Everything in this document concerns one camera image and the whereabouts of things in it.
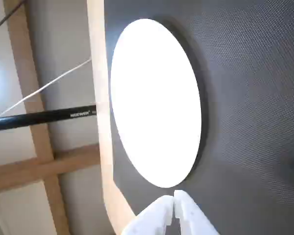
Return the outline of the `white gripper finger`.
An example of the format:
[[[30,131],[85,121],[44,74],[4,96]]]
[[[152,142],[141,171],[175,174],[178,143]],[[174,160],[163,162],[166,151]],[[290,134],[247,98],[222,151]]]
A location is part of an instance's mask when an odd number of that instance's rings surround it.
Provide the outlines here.
[[[179,219],[182,235],[219,235],[210,220],[187,192],[174,191],[174,211],[175,217]]]
[[[163,195],[141,211],[122,231],[123,235],[164,235],[171,225],[174,197]]]

